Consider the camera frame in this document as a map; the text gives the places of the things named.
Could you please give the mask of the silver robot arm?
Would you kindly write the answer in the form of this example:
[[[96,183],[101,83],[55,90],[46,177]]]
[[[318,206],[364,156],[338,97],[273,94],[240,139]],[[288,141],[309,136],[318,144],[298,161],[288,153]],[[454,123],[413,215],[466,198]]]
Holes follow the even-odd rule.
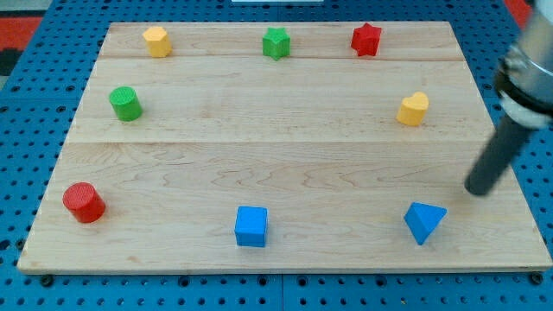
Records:
[[[537,0],[518,39],[500,62],[500,104],[516,123],[540,129],[552,122],[552,0]]]

